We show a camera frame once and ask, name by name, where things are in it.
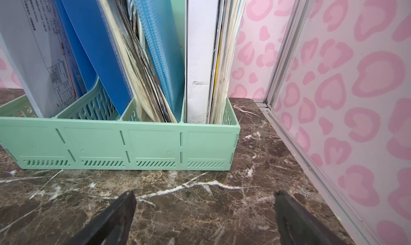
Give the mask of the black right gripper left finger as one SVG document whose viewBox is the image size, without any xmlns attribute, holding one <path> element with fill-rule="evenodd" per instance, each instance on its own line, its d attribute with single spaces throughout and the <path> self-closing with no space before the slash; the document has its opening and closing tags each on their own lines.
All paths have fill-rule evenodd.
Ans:
<svg viewBox="0 0 411 245">
<path fill-rule="evenodd" d="M 137 206 L 134 192 L 124 192 L 102 213 L 74 235 L 67 245 L 125 245 L 127 244 Z"/>
</svg>

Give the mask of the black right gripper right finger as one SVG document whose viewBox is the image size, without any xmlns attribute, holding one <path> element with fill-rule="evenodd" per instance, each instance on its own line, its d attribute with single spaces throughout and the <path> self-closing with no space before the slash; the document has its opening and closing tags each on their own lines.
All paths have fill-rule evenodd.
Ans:
<svg viewBox="0 0 411 245">
<path fill-rule="evenodd" d="M 283 245 L 344 245 L 345 242 L 283 190 L 274 192 L 280 243 Z"/>
</svg>

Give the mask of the mint green file organizer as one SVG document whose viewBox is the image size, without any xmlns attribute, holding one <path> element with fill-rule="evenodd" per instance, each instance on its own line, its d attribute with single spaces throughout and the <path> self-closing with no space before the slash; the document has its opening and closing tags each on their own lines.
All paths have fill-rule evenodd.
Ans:
<svg viewBox="0 0 411 245">
<path fill-rule="evenodd" d="M 1 146 L 22 169 L 228 171 L 240 125 L 142 122 L 131 101 L 118 113 L 102 83 L 52 118 L 23 95 L 1 106 Z"/>
</svg>

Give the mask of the blue plastic folder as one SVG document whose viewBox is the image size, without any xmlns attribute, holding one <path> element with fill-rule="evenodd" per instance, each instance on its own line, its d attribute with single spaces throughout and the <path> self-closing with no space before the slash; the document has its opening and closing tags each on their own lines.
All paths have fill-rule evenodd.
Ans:
<svg viewBox="0 0 411 245">
<path fill-rule="evenodd" d="M 119 67 L 97 0 L 55 0 L 82 81 L 90 91 L 101 81 L 119 114 L 131 92 Z"/>
</svg>

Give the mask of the stack of magazines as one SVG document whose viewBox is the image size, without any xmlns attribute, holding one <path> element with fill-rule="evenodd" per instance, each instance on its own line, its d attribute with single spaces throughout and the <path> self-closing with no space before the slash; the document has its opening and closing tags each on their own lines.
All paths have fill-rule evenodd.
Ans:
<svg viewBox="0 0 411 245">
<path fill-rule="evenodd" d="M 148 54 L 134 0 L 97 0 L 118 64 L 132 92 L 131 119 L 176 123 Z"/>
</svg>

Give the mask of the light blue translucent folder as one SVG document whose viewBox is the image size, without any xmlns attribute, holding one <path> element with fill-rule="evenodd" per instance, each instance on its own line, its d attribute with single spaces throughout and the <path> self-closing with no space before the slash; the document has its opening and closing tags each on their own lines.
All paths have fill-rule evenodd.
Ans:
<svg viewBox="0 0 411 245">
<path fill-rule="evenodd" d="M 134 0 L 159 85 L 176 118 L 183 112 L 185 70 L 171 0 Z"/>
</svg>

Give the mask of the white printed paper document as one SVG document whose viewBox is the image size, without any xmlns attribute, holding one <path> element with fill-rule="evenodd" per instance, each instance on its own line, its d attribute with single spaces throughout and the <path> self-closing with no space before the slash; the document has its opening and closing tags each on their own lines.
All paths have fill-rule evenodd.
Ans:
<svg viewBox="0 0 411 245">
<path fill-rule="evenodd" d="M 1 45 L 38 117 L 86 92 L 55 0 L 1 0 Z"/>
</svg>

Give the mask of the thin booklets right compartment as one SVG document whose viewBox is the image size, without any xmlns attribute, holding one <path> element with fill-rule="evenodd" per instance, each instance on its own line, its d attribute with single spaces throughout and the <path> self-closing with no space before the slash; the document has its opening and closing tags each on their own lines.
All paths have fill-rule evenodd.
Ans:
<svg viewBox="0 0 411 245">
<path fill-rule="evenodd" d="M 228 98 L 231 66 L 247 0 L 220 0 L 212 68 L 208 123 L 222 124 Z"/>
</svg>

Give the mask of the white thick book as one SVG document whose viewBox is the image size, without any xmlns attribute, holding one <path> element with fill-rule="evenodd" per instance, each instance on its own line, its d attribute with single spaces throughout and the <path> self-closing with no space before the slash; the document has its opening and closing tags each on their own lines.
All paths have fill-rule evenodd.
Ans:
<svg viewBox="0 0 411 245">
<path fill-rule="evenodd" d="M 187 122 L 207 122 L 219 0 L 187 0 Z"/>
</svg>

